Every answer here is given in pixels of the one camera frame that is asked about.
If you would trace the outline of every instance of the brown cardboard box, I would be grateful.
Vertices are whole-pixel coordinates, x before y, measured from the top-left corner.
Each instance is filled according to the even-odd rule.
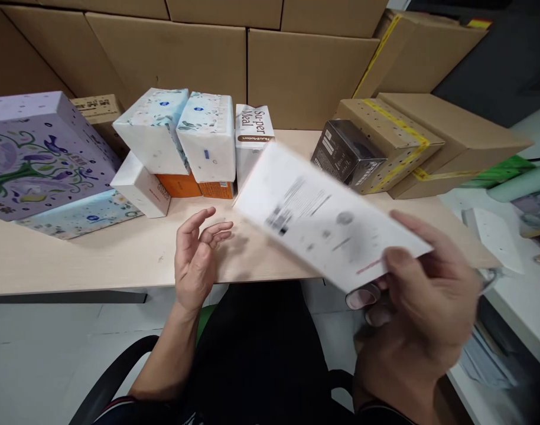
[[[246,103],[246,30],[94,13],[88,22],[127,87],[229,94]]]
[[[172,198],[194,198],[201,196],[201,189],[193,174],[156,174]]]
[[[388,0],[284,0],[282,31],[371,38]]]
[[[166,20],[170,18],[164,0],[37,0],[37,2],[44,6],[111,15]]]
[[[2,10],[79,97],[114,93],[130,106],[130,95],[81,12],[27,6]]]
[[[378,40],[249,30],[248,102],[275,129],[321,130],[351,96]]]
[[[445,143],[378,99],[342,100],[335,118],[351,120],[387,158],[362,184],[363,195],[388,191]]]
[[[533,145],[529,140],[431,94],[381,93],[379,99],[445,140],[445,146],[388,193],[394,199],[448,192]]]
[[[55,90],[73,95],[0,10],[0,96]]]
[[[233,182],[199,183],[199,188],[206,198],[232,199],[235,194]]]
[[[166,0],[174,22],[280,29],[282,0]]]
[[[125,159],[130,152],[124,140],[115,132],[112,123],[124,112],[114,94],[71,99],[79,112],[97,130],[113,151]]]
[[[353,98],[430,93],[486,33],[447,18],[387,9],[375,32],[379,47]]]

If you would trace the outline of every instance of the chair armrest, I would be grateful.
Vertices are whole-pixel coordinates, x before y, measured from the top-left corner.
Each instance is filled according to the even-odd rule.
[[[89,391],[69,425],[92,424],[110,403],[138,360],[152,351],[156,341],[157,335],[146,336],[124,350]]]

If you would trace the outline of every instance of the yellow tape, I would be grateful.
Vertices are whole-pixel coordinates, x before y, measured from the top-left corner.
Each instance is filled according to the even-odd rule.
[[[368,106],[380,113],[382,116],[388,118],[394,125],[400,127],[403,131],[411,135],[414,139],[417,140],[419,146],[414,150],[410,155],[408,155],[398,166],[394,167],[385,177],[378,183],[375,187],[372,188],[370,193],[375,193],[378,189],[382,188],[387,182],[389,182],[395,175],[399,174],[404,168],[410,165],[417,157],[419,157],[423,151],[425,151],[430,146],[430,141],[419,134],[416,130],[408,126],[404,121],[396,118],[394,115],[389,113],[387,110],[383,109],[377,105],[371,99],[364,99]]]
[[[421,168],[416,168],[412,171],[412,174],[416,176],[416,179],[420,181],[432,181],[439,180],[444,178],[454,178],[454,177],[475,177],[477,174],[482,173],[483,171],[454,171],[450,173],[441,173],[441,174],[428,174]]]
[[[375,54],[372,55],[372,59],[370,60],[369,62],[369,65],[366,67],[366,70],[365,70],[365,75],[363,75],[363,78],[361,78],[360,80],[360,83],[359,85],[357,86],[357,89],[354,91],[353,93],[353,99],[354,97],[357,95],[360,87],[363,85],[363,81],[365,80],[367,74],[369,73],[370,69],[372,68],[372,66],[374,65],[375,61],[376,61],[376,58],[378,58],[379,54],[380,54],[380,51],[382,50],[382,48],[384,47],[384,45],[386,44],[386,41],[388,40],[388,37],[392,34],[392,31],[394,31],[394,27],[396,26],[396,24],[398,23],[398,21],[400,20],[400,17],[402,15],[396,15],[394,17],[394,19],[392,20],[392,22],[390,23],[390,25],[388,26],[388,29],[386,30],[386,32],[384,33],[384,35],[382,36],[382,39],[380,40],[380,43],[378,45],[378,47],[376,48],[376,51],[375,51]]]

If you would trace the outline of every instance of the light blue floral box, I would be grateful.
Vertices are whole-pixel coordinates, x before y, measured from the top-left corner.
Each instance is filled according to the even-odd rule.
[[[113,189],[14,223],[67,240],[140,215],[139,209]]]

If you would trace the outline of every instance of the white box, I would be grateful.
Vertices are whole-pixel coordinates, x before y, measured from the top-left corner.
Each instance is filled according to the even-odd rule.
[[[165,217],[171,197],[164,185],[150,174],[131,151],[110,185],[148,218]]]
[[[192,92],[177,135],[198,183],[235,181],[235,123],[230,96]]]
[[[262,152],[234,208],[345,293],[386,273],[382,252],[430,245],[278,143]]]
[[[236,183],[239,192],[266,144],[274,141],[268,106],[236,105]]]
[[[144,167],[153,174],[189,175],[175,132],[189,91],[149,89],[112,124]]]

